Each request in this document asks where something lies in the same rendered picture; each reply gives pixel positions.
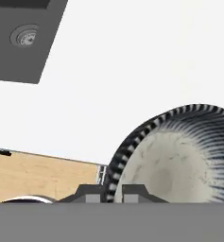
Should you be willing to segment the wooden cupboard front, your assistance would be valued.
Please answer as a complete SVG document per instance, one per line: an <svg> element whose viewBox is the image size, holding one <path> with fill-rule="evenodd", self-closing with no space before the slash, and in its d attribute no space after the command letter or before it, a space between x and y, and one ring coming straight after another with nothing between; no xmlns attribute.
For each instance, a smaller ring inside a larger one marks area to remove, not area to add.
<svg viewBox="0 0 224 242"><path fill-rule="evenodd" d="M98 165L33 154L0 155L0 201L23 195L62 199L95 184Z"/></svg>

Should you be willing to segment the white cup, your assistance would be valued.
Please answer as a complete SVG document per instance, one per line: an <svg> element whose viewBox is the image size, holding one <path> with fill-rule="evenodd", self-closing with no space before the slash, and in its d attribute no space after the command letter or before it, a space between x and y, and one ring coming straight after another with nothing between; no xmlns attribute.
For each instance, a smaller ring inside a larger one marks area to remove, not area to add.
<svg viewBox="0 0 224 242"><path fill-rule="evenodd" d="M38 195L24 195L18 196L11 199L6 199L6 202L36 202L36 203L54 203L55 200L46 197L46 196L38 196Z"/></svg>

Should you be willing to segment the black striped white bowl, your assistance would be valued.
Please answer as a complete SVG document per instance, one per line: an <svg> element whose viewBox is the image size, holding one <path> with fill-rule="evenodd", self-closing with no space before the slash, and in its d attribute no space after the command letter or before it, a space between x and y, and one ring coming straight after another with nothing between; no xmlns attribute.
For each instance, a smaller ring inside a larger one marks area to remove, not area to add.
<svg viewBox="0 0 224 242"><path fill-rule="evenodd" d="M171 203L224 203L224 109L183 105L133 130L107 167L103 198L121 202L122 187L136 184Z"/></svg>

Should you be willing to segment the grey sink basin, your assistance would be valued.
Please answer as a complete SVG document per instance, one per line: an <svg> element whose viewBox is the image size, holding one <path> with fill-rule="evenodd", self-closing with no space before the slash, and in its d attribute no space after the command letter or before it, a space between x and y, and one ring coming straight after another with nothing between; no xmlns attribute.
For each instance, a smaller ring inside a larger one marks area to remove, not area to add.
<svg viewBox="0 0 224 242"><path fill-rule="evenodd" d="M0 80L40 82L68 0L0 0Z"/></svg>

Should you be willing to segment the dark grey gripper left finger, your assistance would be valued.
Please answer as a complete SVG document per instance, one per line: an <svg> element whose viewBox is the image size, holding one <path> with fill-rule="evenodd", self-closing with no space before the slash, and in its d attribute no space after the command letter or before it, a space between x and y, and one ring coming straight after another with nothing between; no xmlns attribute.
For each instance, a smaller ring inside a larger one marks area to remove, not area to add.
<svg viewBox="0 0 224 242"><path fill-rule="evenodd" d="M60 200L61 203L100 203L103 186L101 184L81 184L76 193Z"/></svg>

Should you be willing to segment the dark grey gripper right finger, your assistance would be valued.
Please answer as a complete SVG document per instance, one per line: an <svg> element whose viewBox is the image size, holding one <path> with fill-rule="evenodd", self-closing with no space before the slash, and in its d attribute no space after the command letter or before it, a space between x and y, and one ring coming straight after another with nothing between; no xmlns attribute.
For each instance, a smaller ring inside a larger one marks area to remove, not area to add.
<svg viewBox="0 0 224 242"><path fill-rule="evenodd" d="M122 201L124 203L166 203L166 200L149 194L143 184L123 184Z"/></svg>

